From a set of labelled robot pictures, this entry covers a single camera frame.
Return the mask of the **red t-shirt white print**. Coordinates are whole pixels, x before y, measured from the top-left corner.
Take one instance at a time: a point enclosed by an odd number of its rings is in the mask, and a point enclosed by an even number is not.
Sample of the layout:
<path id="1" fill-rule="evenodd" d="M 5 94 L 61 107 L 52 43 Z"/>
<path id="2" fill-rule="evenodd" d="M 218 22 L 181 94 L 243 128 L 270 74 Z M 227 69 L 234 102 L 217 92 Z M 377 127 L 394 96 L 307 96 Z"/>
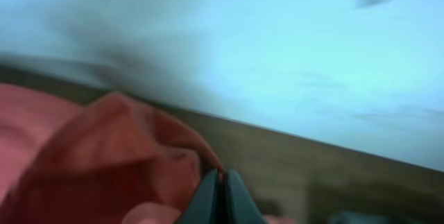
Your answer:
<path id="1" fill-rule="evenodd" d="M 204 166 L 227 178 L 197 132 L 145 103 L 1 85 L 2 223 L 176 223 Z"/>

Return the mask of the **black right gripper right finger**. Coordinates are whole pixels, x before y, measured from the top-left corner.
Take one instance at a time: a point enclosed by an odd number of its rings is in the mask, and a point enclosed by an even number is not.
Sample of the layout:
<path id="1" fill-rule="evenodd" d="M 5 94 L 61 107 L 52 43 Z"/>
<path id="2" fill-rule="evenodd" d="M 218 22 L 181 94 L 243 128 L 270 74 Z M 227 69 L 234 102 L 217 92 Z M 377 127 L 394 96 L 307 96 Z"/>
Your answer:
<path id="1" fill-rule="evenodd" d="M 229 170 L 223 181 L 226 218 L 229 224 L 267 224 L 241 176 Z"/>

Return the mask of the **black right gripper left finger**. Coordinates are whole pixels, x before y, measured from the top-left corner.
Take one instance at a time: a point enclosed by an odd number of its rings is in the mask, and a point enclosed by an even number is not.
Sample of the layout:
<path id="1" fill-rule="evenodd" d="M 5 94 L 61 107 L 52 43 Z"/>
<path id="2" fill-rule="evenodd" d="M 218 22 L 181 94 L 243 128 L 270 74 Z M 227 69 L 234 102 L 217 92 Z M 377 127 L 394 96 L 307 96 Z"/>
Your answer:
<path id="1" fill-rule="evenodd" d="M 201 180 L 188 208 L 177 224 L 215 224 L 219 197 L 219 174 L 213 169 Z"/>

